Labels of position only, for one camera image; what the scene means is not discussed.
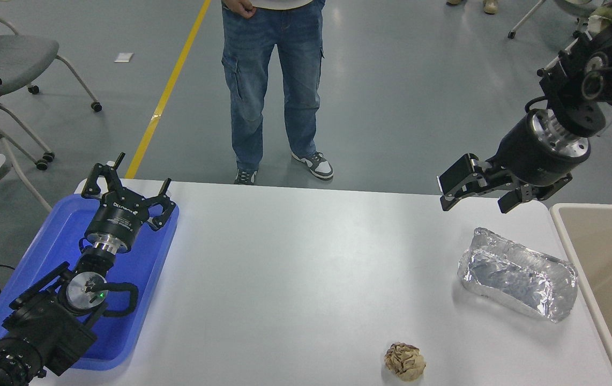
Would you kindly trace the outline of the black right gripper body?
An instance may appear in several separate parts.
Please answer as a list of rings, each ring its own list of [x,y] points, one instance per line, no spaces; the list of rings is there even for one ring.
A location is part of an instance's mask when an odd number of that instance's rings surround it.
[[[554,113],[527,113],[502,139],[491,163],[519,180],[553,185],[589,157],[589,141],[567,132]]]

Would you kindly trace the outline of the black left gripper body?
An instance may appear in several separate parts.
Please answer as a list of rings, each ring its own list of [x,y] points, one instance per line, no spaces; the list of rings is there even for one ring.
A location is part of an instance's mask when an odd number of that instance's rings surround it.
[[[98,239],[117,239],[119,253],[132,249],[141,226],[148,219],[144,207],[145,197],[137,193],[106,193],[100,206],[85,230],[88,242],[96,244]]]

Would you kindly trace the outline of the person's hand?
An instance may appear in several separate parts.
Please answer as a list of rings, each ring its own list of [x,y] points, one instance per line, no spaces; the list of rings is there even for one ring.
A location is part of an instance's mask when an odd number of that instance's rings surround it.
[[[252,18],[256,12],[256,8],[249,0],[227,0],[223,1],[223,4],[231,12],[239,15],[244,19]]]

